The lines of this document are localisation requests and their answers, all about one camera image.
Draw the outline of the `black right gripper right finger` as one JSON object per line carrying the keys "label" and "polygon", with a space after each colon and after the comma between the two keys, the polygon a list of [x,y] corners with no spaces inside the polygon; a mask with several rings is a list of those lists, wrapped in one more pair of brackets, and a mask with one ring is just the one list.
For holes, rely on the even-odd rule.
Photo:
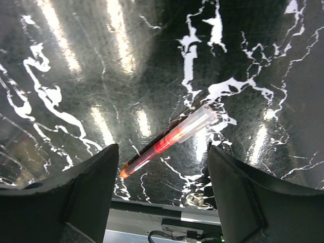
{"label": "black right gripper right finger", "polygon": [[271,176],[208,145],[225,242],[323,242],[323,191]]}

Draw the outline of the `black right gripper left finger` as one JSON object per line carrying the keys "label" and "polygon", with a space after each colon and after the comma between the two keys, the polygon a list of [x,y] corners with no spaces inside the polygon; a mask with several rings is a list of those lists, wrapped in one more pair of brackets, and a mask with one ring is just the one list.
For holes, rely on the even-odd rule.
{"label": "black right gripper left finger", "polygon": [[1,242],[103,242],[119,161],[109,145],[27,186],[1,185]]}

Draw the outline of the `red gel pen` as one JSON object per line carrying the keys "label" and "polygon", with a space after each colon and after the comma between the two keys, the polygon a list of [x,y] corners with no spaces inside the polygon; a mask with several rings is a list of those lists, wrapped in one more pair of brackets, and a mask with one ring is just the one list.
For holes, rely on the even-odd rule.
{"label": "red gel pen", "polygon": [[139,154],[136,159],[127,162],[121,170],[120,176],[124,179],[127,178],[172,145],[186,141],[198,131],[217,120],[217,115],[210,106],[201,106],[163,134],[153,145]]}

